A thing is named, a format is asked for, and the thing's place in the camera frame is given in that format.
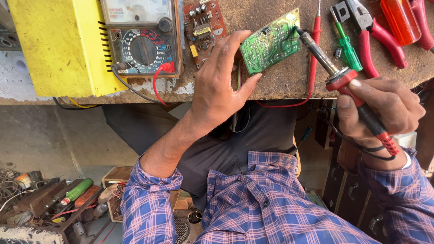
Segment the hand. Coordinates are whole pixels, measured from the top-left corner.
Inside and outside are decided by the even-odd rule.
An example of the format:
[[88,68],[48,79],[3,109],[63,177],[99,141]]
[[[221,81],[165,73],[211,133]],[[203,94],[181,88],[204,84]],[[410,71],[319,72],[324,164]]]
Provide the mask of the hand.
[[[419,97],[401,81],[378,77],[364,81],[352,80],[350,90],[365,100],[380,116],[389,135],[414,131],[418,120],[425,115]],[[339,129],[343,134],[368,148],[381,146],[366,126],[358,119],[354,100],[348,95],[338,97]]]
[[209,132],[226,121],[244,106],[255,90],[261,73],[248,78],[238,91],[231,86],[235,53],[249,35],[249,30],[236,31],[217,41],[210,57],[197,72],[191,113],[198,129]]

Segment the yellow metal box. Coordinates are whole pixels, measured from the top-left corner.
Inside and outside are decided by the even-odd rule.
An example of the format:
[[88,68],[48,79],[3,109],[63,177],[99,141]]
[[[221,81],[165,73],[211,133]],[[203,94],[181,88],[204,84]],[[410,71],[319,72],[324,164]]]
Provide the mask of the yellow metal box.
[[8,0],[38,96],[103,96],[126,90],[110,70],[98,0]]

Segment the circuit board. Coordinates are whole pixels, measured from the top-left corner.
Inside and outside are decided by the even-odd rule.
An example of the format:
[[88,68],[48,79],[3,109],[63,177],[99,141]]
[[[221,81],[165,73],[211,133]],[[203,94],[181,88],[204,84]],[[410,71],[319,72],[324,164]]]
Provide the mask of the circuit board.
[[301,50],[294,26],[300,26],[299,9],[284,14],[246,38],[240,45],[249,75],[260,73]]
[[184,31],[196,67],[200,69],[216,41],[227,37],[218,0],[201,0],[184,6]]

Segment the wooden workbench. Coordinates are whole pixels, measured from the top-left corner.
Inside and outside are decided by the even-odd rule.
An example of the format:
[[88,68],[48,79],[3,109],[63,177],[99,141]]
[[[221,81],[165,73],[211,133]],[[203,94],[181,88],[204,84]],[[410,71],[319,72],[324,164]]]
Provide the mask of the wooden workbench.
[[[184,4],[190,4],[194,0],[185,0]],[[329,56],[332,56],[338,47],[339,36],[334,25],[329,8],[338,3],[338,0],[323,0],[321,3],[321,40],[320,46]],[[377,22],[391,33],[391,29],[380,7],[380,1],[361,0]],[[434,33],[434,3],[426,1],[428,25]],[[295,1],[295,0],[220,0],[220,7],[223,13],[224,22],[228,33],[236,30],[255,31],[267,23],[273,21],[284,13],[299,7],[300,25],[303,29],[311,31],[313,21],[318,9],[317,0]],[[344,31],[350,36],[352,44],[358,51],[357,36],[354,26],[350,20],[343,23]],[[417,43],[403,47],[409,66],[405,69],[398,69],[386,47],[371,37],[371,54],[375,67],[384,76],[403,80],[408,87],[415,87],[417,84],[434,77],[434,54],[424,51]],[[194,78],[197,68],[194,64],[190,50],[185,50],[184,72],[179,79],[158,80],[157,87],[160,96],[167,102],[187,102],[193,99]],[[283,98],[305,98],[307,95],[307,76],[309,71],[310,53],[306,47],[290,56],[279,64],[263,72],[264,76],[259,80],[255,93],[249,99],[283,99]],[[344,55],[336,65],[342,67],[341,62],[345,60]],[[335,92],[328,92],[324,86],[324,80],[328,74],[318,65],[316,72],[316,83],[313,98],[333,98]],[[359,72],[359,78],[365,79],[363,71]],[[148,97],[153,97],[150,79],[129,79],[136,89],[141,89]],[[138,103],[146,102],[136,94],[126,91],[114,95],[98,98],[80,98],[81,104],[89,103]],[[18,101],[14,98],[2,98],[0,104],[53,104],[48,100],[26,100]]]

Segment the blue plaid shirt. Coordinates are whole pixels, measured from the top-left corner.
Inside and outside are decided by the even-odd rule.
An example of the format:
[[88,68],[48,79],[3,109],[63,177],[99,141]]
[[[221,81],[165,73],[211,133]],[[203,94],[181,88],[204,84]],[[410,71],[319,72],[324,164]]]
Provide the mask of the blue plaid shirt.
[[[249,152],[247,175],[208,174],[204,232],[196,243],[377,243],[365,233],[309,201],[294,172],[297,159],[278,152]],[[382,172],[358,165],[378,199],[391,243],[434,243],[434,190],[412,157],[408,168]],[[176,233],[169,178],[143,172],[139,162],[125,187],[121,211],[123,243],[174,243]]]

